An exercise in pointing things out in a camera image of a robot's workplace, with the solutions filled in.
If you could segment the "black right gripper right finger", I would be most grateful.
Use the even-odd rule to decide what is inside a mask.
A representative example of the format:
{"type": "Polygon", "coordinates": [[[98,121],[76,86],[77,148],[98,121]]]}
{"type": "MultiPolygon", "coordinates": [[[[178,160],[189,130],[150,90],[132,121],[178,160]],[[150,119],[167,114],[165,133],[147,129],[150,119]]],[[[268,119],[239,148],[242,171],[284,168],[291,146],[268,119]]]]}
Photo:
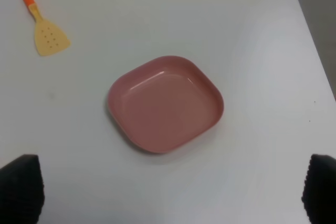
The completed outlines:
{"type": "Polygon", "coordinates": [[[311,223],[335,223],[335,158],[313,154],[301,200],[311,223]]]}

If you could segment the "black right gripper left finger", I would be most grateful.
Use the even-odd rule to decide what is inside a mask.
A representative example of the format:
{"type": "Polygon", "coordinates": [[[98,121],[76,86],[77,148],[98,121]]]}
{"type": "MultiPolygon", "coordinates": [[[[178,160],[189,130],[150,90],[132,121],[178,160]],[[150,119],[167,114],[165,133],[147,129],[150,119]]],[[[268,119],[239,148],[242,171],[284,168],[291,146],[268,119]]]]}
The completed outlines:
{"type": "Polygon", "coordinates": [[[24,154],[1,168],[1,223],[37,223],[44,202],[38,155],[24,154]]]}

